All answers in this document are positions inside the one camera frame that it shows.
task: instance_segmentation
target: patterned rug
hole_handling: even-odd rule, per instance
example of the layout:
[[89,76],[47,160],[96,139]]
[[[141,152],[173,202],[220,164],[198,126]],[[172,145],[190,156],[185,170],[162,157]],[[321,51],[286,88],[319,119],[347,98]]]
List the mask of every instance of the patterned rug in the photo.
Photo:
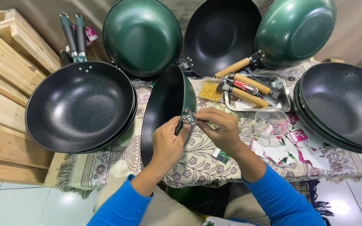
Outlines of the patterned rug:
[[[259,67],[245,68],[241,73],[272,74],[283,77],[288,85],[290,94],[294,85],[303,73],[318,62],[305,62],[299,66],[266,71]],[[195,91],[198,91],[201,81],[191,81]],[[82,155],[68,155],[61,165],[57,180],[57,187],[62,191],[78,192],[87,197],[93,189],[102,188],[110,177],[138,174],[144,167],[140,159],[140,136],[144,111],[151,92],[150,87],[136,87],[138,108],[136,117],[130,129],[114,144],[100,151]],[[218,107],[231,112],[223,103],[197,98],[198,110],[207,107]],[[240,117],[240,138],[247,145],[257,139],[253,129],[253,112],[235,112]],[[226,165],[211,156],[215,146],[208,136],[199,127],[194,128],[192,138],[177,165],[167,173],[162,182],[169,187],[187,187],[206,185],[220,187],[229,181],[241,182],[239,167],[236,161],[229,159]],[[318,178],[332,178],[340,180],[345,177],[362,177],[362,154],[346,151],[341,148],[332,148],[323,151],[331,170],[313,168],[310,164],[295,162],[286,166],[269,165],[282,177],[289,181],[308,181]]]

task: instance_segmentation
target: beige cloth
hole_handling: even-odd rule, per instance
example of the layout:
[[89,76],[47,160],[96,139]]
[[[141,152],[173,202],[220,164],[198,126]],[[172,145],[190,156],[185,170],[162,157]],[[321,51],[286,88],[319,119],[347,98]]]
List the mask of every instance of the beige cloth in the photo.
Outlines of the beige cloth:
[[[103,187],[94,206],[94,212],[118,190],[126,178],[127,176],[113,177],[113,180]],[[242,218],[261,226],[270,226],[269,218],[245,184],[234,185],[230,190],[229,203],[224,217]],[[188,208],[170,198],[157,185],[153,189],[153,194],[154,196],[143,215],[140,226],[201,226],[204,222]]]

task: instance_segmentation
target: screwdriver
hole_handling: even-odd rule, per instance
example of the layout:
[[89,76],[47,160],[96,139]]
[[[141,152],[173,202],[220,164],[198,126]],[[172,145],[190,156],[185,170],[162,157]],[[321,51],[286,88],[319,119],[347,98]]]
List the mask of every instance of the screwdriver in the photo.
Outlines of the screwdriver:
[[227,81],[229,81],[233,86],[235,87],[238,87],[242,90],[244,90],[245,92],[249,93],[249,94],[252,94],[252,95],[257,95],[258,94],[258,89],[253,86],[253,85],[248,85],[248,84],[245,84],[245,83],[242,83],[242,82],[239,82],[237,80],[231,80],[231,79],[228,79],[228,78],[225,78],[221,75],[217,75],[219,77],[222,77],[223,79],[226,79]]

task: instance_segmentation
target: blue sleeve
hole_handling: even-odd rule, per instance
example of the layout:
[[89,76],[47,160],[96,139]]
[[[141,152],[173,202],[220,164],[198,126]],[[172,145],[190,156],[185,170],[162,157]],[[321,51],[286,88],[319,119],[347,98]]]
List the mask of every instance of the blue sleeve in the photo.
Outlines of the blue sleeve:
[[148,207],[150,197],[140,195],[131,186],[134,175],[129,175],[120,188],[96,211],[87,226],[139,225]]
[[268,164],[262,178],[253,183],[244,182],[269,217],[272,226],[325,225],[320,213],[305,196],[296,191]]

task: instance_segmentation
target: wooden handle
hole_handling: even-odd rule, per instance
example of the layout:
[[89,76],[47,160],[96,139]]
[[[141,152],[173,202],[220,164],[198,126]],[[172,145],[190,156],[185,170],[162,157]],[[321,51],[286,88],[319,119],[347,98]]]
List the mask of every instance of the wooden handle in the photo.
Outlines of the wooden handle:
[[247,66],[248,64],[250,64],[249,62],[249,59],[248,58],[245,58],[243,60],[240,60],[238,61],[237,63],[219,71],[218,73],[216,73],[214,76],[216,78],[220,78],[219,76],[217,75],[221,75],[221,76],[226,76],[228,75],[230,72],[235,72],[235,71],[238,71],[240,69],[242,69],[243,67]]
[[239,73],[236,73],[234,75],[234,79],[239,81],[239,82],[255,86],[259,90],[259,92],[261,92],[261,93],[263,93],[265,95],[267,95],[270,92],[269,87],[267,87],[267,86],[265,86],[265,85],[263,85],[263,84],[261,84],[261,83],[259,83],[257,81],[254,81],[254,80],[252,80],[252,79],[250,79],[248,77],[245,77],[244,75],[241,75]]
[[253,103],[254,105],[257,105],[259,106],[260,108],[262,107],[267,107],[269,106],[269,103],[265,100],[262,100],[261,98],[257,97],[257,96],[254,96],[254,95],[251,95],[247,92],[244,92],[240,89],[237,89],[237,88],[234,88],[232,91],[231,91],[232,94],[238,96],[239,98],[245,100],[245,101],[248,101],[250,103]]

